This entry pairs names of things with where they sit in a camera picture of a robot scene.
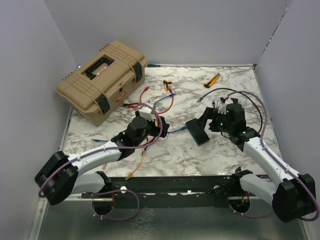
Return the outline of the black blue network switch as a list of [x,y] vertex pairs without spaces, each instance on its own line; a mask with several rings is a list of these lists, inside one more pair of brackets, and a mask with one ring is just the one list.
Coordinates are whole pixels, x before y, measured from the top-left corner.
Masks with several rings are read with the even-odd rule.
[[198,146],[209,142],[210,138],[205,132],[205,127],[203,126],[201,120],[194,118],[190,121],[187,121],[185,126]]

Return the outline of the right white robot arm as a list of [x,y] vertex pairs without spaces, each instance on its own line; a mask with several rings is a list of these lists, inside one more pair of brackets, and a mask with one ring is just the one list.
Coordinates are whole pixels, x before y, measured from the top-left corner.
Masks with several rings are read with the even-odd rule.
[[284,223],[295,219],[313,222],[320,216],[316,199],[315,180],[309,174],[300,174],[278,157],[264,142],[262,134],[248,127],[245,110],[239,103],[225,103],[221,108],[208,107],[189,127],[197,145],[208,142],[204,128],[210,120],[209,130],[226,133],[229,140],[242,152],[253,158],[268,175],[261,179],[250,171],[234,174],[229,189],[240,196],[249,192],[272,206],[275,215]]

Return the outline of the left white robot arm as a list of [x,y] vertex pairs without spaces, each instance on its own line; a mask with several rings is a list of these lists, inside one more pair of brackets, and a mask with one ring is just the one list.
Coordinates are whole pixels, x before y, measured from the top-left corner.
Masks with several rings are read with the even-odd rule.
[[81,175],[103,164],[127,158],[142,147],[147,137],[154,137],[150,143],[154,144],[167,136],[169,127],[163,116],[159,121],[153,121],[137,115],[125,131],[99,147],[69,155],[61,150],[55,152],[34,178],[39,186],[38,196],[46,198],[51,205],[61,203],[72,194]]

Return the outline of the yellow utility knife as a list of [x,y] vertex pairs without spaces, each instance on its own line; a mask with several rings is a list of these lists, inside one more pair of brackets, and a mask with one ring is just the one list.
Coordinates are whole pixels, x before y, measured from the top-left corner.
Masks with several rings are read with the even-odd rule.
[[215,76],[213,76],[208,82],[206,82],[203,86],[205,88],[210,88],[219,78],[221,74],[217,73]]

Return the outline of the tan plastic toolbox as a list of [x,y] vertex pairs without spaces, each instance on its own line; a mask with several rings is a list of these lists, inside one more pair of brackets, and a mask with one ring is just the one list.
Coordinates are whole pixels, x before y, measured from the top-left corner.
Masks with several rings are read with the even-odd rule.
[[76,71],[56,93],[95,126],[100,126],[145,81],[145,55],[115,40]]

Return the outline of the green handled screwdriver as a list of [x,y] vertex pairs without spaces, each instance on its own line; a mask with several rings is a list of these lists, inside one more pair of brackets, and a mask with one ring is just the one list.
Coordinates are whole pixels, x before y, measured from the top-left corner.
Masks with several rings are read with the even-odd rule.
[[161,65],[159,65],[159,64],[154,64],[154,63],[149,63],[149,64],[147,64],[147,67],[148,67],[148,68],[160,68]]

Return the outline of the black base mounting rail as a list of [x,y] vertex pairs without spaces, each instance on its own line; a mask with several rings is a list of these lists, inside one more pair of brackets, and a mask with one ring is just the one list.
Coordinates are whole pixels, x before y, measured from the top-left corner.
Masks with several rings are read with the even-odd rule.
[[234,207],[244,213],[250,208],[235,175],[106,177],[98,193],[86,192],[83,199],[92,200],[98,211],[111,208],[200,208]]

